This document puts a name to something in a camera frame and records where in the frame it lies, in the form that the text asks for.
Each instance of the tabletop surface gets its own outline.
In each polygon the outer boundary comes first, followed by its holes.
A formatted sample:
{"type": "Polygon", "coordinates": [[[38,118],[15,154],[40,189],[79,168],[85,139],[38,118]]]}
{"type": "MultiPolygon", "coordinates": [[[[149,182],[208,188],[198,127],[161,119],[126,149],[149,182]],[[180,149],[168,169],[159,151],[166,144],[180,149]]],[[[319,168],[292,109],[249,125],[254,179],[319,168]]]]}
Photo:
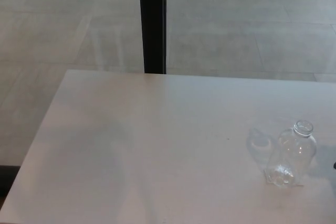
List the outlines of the tabletop surface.
{"type": "Polygon", "coordinates": [[[71,70],[0,212],[10,223],[336,223],[336,85],[71,70]],[[314,125],[304,186],[262,174],[314,125]]]}

